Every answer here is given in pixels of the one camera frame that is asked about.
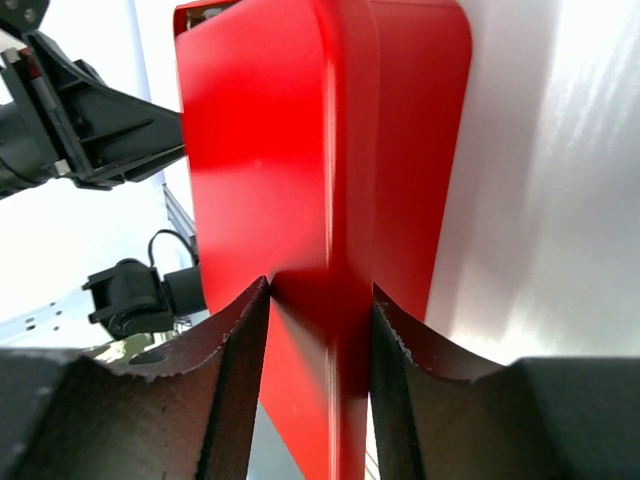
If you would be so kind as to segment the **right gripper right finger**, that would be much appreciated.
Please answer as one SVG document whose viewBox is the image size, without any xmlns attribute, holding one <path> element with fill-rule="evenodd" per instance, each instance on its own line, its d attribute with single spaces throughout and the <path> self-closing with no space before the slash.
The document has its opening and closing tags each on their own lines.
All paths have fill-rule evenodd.
<svg viewBox="0 0 640 480">
<path fill-rule="evenodd" d="M 635 479 L 639 362 L 502 366 L 374 292 L 370 399 L 384 479 Z"/>
</svg>

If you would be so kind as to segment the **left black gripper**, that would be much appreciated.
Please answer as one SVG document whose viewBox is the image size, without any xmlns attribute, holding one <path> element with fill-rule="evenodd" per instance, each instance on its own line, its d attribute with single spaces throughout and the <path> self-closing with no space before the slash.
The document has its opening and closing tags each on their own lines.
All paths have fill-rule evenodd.
<svg viewBox="0 0 640 480">
<path fill-rule="evenodd" d="M 141 182 L 185 155 L 181 114 L 104 83 L 40 30 L 1 52 L 12 101 L 1 106 L 1 196 L 52 179 L 110 190 Z"/>
</svg>

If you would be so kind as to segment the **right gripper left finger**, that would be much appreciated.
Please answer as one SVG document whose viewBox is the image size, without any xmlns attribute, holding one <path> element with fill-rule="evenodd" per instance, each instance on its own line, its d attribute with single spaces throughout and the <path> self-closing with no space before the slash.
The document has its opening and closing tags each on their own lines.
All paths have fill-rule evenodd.
<svg viewBox="0 0 640 480">
<path fill-rule="evenodd" d="M 1 352 L 5 479 L 243 479 L 270 310 L 255 279 L 207 320 L 123 364 Z"/>
</svg>

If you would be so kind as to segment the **red box lid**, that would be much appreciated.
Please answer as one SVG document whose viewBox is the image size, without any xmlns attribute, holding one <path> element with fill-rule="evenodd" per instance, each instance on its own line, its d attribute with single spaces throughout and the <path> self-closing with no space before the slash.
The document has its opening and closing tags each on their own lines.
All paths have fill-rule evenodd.
<svg viewBox="0 0 640 480">
<path fill-rule="evenodd" d="M 261 403 L 307 479 L 364 475 L 379 40 L 366 1 L 173 13 L 207 305 L 258 276 Z"/>
</svg>

